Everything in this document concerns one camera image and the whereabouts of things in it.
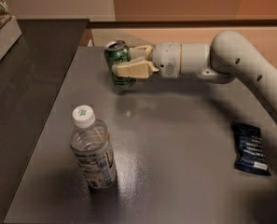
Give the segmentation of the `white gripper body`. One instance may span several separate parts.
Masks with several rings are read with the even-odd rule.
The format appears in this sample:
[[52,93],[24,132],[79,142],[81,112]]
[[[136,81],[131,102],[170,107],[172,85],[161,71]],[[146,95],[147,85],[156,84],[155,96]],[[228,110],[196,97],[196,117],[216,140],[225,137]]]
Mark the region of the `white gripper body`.
[[181,45],[175,42],[161,43],[152,50],[152,62],[164,78],[178,78],[181,62]]

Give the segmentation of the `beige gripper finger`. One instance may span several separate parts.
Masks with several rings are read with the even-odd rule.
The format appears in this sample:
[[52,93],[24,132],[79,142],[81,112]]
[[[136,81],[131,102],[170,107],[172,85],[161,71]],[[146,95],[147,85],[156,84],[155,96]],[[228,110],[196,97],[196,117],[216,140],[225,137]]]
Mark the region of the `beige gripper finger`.
[[152,60],[153,47],[150,45],[143,45],[130,48],[130,55],[132,59],[143,57],[147,61]]
[[112,72],[118,77],[149,78],[158,71],[159,69],[152,62],[143,57],[112,66]]

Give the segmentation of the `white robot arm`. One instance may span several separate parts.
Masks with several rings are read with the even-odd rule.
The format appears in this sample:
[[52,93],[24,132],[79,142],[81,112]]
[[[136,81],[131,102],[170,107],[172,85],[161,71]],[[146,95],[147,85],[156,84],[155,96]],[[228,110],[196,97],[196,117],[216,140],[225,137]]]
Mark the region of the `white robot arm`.
[[211,44],[161,43],[130,50],[131,59],[115,64],[118,77],[148,78],[154,73],[177,78],[194,74],[200,80],[229,83],[237,78],[277,124],[277,69],[243,35],[218,33]]

